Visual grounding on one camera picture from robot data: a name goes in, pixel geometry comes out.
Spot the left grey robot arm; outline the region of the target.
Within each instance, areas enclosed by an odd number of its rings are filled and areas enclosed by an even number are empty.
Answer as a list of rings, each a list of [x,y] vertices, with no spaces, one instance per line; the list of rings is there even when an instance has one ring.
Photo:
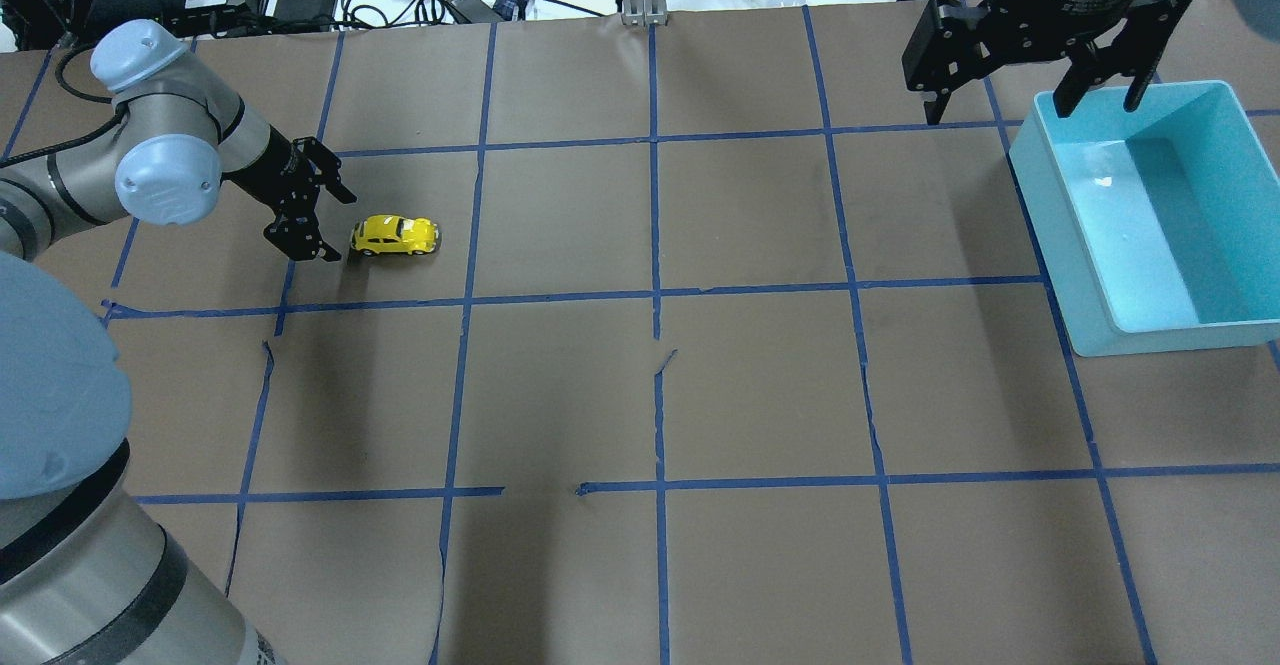
[[[340,159],[317,138],[287,138],[152,20],[110,31],[90,59],[110,121],[90,136],[3,162],[1,246],[27,261],[63,238],[136,217],[188,226],[232,183],[271,211],[262,235],[293,261],[340,260],[321,235],[320,192],[351,205]]]

